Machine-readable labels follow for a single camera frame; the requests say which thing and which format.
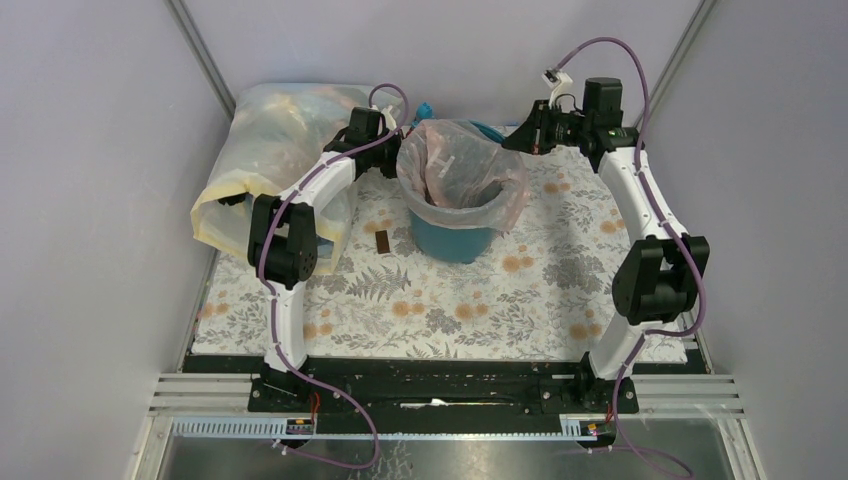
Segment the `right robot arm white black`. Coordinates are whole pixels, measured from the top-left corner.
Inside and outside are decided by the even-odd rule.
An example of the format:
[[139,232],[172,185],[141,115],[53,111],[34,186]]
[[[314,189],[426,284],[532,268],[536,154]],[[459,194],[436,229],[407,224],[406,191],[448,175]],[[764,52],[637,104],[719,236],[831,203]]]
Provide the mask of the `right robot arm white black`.
[[548,71],[545,79],[549,99],[534,102],[503,147],[532,155],[578,148],[612,193],[631,242],[612,280],[614,319],[569,385],[579,407],[597,412],[617,397],[646,338],[671,336],[668,325],[700,299],[710,247],[688,234],[659,191],[639,130],[623,124],[620,80],[588,79],[582,106],[565,111],[571,78]]

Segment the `pink plastic trash bag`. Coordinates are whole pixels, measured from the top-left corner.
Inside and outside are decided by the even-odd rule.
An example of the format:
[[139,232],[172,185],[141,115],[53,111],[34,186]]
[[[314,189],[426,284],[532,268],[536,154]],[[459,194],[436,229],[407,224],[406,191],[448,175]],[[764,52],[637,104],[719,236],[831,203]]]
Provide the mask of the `pink plastic trash bag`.
[[424,120],[402,141],[401,195],[422,220],[450,229],[512,230],[529,201],[520,153],[466,120]]

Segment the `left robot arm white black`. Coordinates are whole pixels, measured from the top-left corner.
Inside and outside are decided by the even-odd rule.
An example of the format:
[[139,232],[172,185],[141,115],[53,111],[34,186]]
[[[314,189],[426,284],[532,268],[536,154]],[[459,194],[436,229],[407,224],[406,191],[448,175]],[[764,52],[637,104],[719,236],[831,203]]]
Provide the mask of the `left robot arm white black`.
[[274,400],[288,411],[309,401],[311,387],[299,374],[308,357],[304,298],[319,260],[317,216],[368,170],[393,173],[400,143],[389,114],[356,107],[300,179],[279,194],[254,200],[247,259],[269,288],[272,303],[270,345],[252,388],[255,398]]

